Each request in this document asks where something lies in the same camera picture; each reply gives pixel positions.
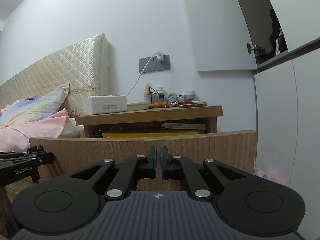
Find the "pink blanket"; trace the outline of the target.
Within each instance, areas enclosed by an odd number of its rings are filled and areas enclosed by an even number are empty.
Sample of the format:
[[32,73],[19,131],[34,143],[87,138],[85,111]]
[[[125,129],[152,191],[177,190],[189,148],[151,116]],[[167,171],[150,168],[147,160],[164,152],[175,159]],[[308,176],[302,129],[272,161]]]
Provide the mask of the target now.
[[[56,89],[65,89],[69,92],[69,88],[70,84],[65,83]],[[11,105],[1,109],[1,114]],[[69,113],[62,105],[55,114],[48,118],[27,124],[17,124],[9,127],[1,126],[1,151],[25,151],[30,147],[29,139],[33,137],[58,138],[65,127],[65,123],[69,120]]]

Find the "floral cream bedsheet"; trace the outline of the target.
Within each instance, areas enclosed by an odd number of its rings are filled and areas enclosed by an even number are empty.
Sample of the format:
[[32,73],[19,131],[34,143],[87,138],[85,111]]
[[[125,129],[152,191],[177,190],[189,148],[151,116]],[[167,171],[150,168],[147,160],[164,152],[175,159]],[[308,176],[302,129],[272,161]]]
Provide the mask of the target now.
[[76,124],[76,117],[78,114],[74,115],[73,113],[69,115],[69,120],[65,123],[60,138],[84,138],[85,131],[83,125]]

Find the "wooden nightstand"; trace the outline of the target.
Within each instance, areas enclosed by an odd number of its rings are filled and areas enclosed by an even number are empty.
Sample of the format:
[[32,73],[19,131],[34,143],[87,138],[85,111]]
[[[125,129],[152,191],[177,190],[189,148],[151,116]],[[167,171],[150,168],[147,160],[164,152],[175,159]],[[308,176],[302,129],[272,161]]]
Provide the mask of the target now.
[[107,126],[191,119],[204,121],[206,132],[216,133],[217,118],[221,116],[223,116],[222,106],[168,107],[81,116],[76,118],[76,124],[84,127],[86,138],[92,138],[95,131],[105,129]]

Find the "bunch of keys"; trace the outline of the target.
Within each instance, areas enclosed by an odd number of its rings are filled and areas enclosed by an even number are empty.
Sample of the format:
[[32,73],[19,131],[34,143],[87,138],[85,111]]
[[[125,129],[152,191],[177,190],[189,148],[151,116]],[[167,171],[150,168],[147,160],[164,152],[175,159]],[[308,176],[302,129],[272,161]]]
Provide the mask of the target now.
[[168,104],[169,107],[179,107],[181,103],[179,101],[171,102]]

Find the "orange gourd ornament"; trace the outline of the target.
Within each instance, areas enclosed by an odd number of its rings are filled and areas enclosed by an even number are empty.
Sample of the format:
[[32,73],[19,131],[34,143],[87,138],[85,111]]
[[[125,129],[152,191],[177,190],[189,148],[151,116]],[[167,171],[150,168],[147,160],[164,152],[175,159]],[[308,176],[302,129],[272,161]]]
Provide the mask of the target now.
[[168,105],[168,103],[166,101],[163,102],[154,102],[152,104],[148,105],[148,108],[163,108],[166,107]]

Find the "red ball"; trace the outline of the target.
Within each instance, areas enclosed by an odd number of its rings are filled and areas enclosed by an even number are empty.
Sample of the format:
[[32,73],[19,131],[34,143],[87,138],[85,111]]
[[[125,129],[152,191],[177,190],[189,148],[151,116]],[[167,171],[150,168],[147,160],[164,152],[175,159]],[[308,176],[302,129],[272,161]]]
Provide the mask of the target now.
[[189,103],[190,103],[190,100],[189,100],[189,99],[183,99],[183,100],[180,102],[181,105],[187,105],[187,104],[189,104]]

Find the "black smartphone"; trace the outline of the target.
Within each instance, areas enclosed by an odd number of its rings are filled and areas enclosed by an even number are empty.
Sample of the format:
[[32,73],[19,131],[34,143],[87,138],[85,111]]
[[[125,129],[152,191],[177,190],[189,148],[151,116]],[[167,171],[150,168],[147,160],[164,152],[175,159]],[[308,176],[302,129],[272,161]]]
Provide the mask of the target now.
[[189,103],[189,104],[180,104],[180,108],[191,108],[191,107],[206,107],[206,102],[198,102],[198,103]]

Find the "grey cloth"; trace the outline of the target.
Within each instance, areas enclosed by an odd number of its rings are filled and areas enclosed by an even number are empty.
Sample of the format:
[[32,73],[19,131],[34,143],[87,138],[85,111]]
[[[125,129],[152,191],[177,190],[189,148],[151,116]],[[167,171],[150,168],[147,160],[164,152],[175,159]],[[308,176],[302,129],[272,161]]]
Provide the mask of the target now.
[[175,93],[170,93],[167,97],[167,102],[175,103],[176,101],[178,101],[178,96]]

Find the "white tissue pack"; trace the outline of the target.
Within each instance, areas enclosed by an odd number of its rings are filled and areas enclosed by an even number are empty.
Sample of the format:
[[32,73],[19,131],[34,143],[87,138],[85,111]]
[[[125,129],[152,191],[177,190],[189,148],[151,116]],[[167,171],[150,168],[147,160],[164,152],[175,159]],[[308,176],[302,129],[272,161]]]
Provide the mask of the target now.
[[127,111],[127,99],[124,95],[90,96],[83,104],[85,116]]

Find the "white round device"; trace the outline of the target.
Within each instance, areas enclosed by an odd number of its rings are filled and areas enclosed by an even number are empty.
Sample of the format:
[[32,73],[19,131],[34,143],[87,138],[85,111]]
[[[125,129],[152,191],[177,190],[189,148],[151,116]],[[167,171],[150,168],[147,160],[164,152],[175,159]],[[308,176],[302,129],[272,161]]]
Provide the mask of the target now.
[[181,94],[181,98],[193,101],[196,98],[196,93],[194,90],[187,90]]

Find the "white cap pill bottle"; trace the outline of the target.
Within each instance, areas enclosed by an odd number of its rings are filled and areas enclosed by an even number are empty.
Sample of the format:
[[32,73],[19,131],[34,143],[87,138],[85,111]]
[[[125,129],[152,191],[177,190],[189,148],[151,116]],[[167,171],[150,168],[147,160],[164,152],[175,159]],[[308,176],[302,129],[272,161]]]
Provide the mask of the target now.
[[155,92],[158,95],[159,99],[163,99],[164,98],[164,90],[163,87],[156,87],[155,88]]

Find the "white charger plug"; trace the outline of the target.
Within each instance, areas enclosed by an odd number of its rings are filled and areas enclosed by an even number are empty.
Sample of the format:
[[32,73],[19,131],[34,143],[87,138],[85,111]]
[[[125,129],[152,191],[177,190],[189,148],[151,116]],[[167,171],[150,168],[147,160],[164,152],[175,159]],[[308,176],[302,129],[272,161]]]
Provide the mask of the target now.
[[158,50],[157,51],[157,59],[158,59],[159,62],[164,61],[164,54],[163,54],[162,50]]

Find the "white cabinet door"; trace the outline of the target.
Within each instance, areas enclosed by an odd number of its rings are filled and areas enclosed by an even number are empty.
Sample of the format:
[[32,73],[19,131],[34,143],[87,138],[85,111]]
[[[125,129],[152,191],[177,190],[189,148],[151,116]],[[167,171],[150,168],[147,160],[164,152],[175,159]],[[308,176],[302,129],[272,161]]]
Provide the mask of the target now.
[[198,72],[255,70],[255,57],[238,0],[184,0]]

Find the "metal door hinge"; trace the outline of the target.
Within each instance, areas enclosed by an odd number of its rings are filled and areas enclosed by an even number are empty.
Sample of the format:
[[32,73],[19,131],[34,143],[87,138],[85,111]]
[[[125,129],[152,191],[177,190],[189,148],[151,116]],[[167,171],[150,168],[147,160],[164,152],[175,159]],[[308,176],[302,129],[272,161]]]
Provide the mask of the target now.
[[261,47],[259,45],[251,46],[249,43],[247,43],[246,46],[247,46],[247,51],[249,54],[251,54],[253,52],[255,52],[256,54],[261,54],[261,53],[265,52],[265,48]]

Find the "dark clothes in wardrobe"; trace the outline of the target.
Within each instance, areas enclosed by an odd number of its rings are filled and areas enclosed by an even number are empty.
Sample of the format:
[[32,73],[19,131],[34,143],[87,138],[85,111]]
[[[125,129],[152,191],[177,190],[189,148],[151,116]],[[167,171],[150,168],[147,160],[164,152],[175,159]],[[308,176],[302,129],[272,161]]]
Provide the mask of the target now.
[[273,9],[270,10],[270,16],[272,21],[272,33],[269,38],[269,41],[271,43],[272,50],[269,53],[259,54],[257,56],[258,63],[264,63],[267,60],[287,50],[287,44],[282,28],[277,18],[276,12]]

